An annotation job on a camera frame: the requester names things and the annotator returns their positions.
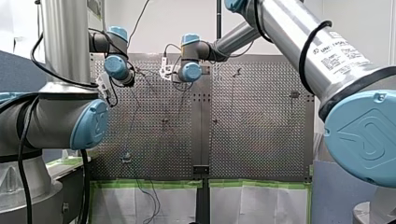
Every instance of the green tape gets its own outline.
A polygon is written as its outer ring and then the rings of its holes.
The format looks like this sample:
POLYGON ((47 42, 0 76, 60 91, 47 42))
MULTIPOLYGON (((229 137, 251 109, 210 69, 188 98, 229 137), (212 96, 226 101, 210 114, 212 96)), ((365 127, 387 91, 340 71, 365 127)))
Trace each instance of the green tape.
POLYGON ((238 188, 243 186, 272 188, 272 189, 306 189, 305 183, 278 182, 263 180, 209 180, 210 188, 238 188))
POLYGON ((56 160, 56 161, 51 161, 47 163, 47 165, 55 165, 55 164, 61 164, 61 165, 76 165, 82 162, 82 158, 70 158, 70 159, 65 159, 64 161, 61 161, 61 159, 56 160))
POLYGON ((311 224, 312 223, 312 216, 311 216, 311 209, 312 209, 312 184, 306 183, 308 190, 308 196, 307 196, 307 204, 306 204, 306 223, 311 224))
POLYGON ((309 165, 309 175, 314 176, 314 165, 313 164, 309 165))
POLYGON ((99 180, 91 181, 94 189, 199 189, 202 187, 202 181, 149 181, 134 179, 119 180, 99 180))

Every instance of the blue joint cap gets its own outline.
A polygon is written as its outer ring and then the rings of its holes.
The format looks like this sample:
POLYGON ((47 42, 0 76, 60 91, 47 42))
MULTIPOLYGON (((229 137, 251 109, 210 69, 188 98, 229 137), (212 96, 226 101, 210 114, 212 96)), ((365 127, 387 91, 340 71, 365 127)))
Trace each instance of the blue joint cap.
POLYGON ((325 122, 325 142, 347 172, 396 188, 396 91, 363 91, 338 103, 325 122))
POLYGON ((80 150, 97 146, 105 136, 107 120, 107 104, 99 99, 92 101, 78 118, 70 137, 70 148, 80 150))
POLYGON ((182 79, 186 82, 193 82, 201 77, 202 69, 198 63, 186 63, 183 66, 182 79))
POLYGON ((231 12, 241 13, 247 0, 224 0, 224 5, 231 12))
POLYGON ((113 35, 117 35, 124 39, 126 42, 128 42, 128 33, 126 30, 122 27, 119 26, 110 26, 107 30, 108 33, 111 33, 113 35))
POLYGON ((125 61, 118 55, 111 55, 105 60, 105 71, 116 80, 124 80, 128 77, 128 68, 125 61))
POLYGON ((0 92, 0 104, 24 94, 26 94, 26 92, 0 92))
POLYGON ((185 46, 200 41, 200 37, 196 34, 186 34, 181 38, 181 46, 185 46))

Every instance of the perforated metal panel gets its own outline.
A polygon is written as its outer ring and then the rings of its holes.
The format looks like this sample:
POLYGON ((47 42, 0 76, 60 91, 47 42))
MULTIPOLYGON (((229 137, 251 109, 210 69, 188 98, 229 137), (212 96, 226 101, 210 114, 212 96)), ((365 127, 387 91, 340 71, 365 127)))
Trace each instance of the perforated metal panel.
MULTIPOLYGON (((191 145, 192 130, 200 132, 191 126, 194 97, 159 78, 161 55, 130 56, 146 76, 138 75, 132 89, 117 89, 120 102, 110 109, 92 175, 191 179, 192 161, 207 155, 191 145), (126 153, 132 155, 130 163, 121 162, 126 153)), ((103 57, 94 56, 92 71, 94 76, 103 72, 103 57)), ((309 180, 314 98, 286 59, 247 55, 216 65, 212 74, 211 137, 201 139, 210 145, 210 178, 309 180)))
MULTIPOLYGON (((190 92, 159 77, 160 55, 130 57, 145 76, 136 76, 134 88, 116 88, 119 104, 110 109, 93 178, 192 178, 190 92), (121 162, 127 153, 131 162, 121 162)), ((102 68, 103 57, 93 56, 92 71, 97 75, 102 68)))
POLYGON ((211 178, 306 180, 314 98, 282 56, 217 65, 212 94, 211 178))

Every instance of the metal stand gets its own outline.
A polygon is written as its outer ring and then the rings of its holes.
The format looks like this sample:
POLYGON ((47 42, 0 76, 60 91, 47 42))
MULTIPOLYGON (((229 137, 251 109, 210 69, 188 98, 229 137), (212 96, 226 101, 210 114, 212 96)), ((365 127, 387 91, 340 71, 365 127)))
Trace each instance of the metal stand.
POLYGON ((195 220, 210 223, 209 149, 211 124, 211 76, 204 74, 194 83, 192 99, 192 164, 194 178, 203 181, 197 190, 195 220))

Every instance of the metal pole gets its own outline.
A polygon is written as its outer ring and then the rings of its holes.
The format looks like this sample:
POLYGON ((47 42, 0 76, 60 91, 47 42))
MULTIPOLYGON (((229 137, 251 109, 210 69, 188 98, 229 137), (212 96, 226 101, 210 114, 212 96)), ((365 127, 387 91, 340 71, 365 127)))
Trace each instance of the metal pole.
POLYGON ((217 9, 218 9, 218 14, 217 14, 217 39, 221 38, 221 0, 217 0, 218 5, 217 5, 217 9))
POLYGON ((90 83, 87 1, 42 0, 41 5, 46 66, 62 77, 90 83))

